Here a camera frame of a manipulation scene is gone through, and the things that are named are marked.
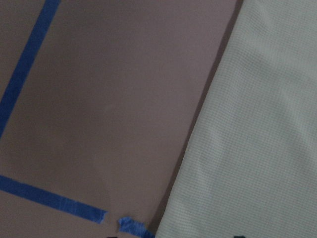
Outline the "olive green long-sleeve shirt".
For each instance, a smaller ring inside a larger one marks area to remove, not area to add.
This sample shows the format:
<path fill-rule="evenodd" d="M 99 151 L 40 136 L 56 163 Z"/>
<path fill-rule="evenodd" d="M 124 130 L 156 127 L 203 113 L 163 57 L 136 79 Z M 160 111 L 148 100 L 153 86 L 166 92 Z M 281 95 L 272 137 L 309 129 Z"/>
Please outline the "olive green long-sleeve shirt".
<path fill-rule="evenodd" d="M 317 3 L 246 0 L 158 238 L 317 235 Z"/>

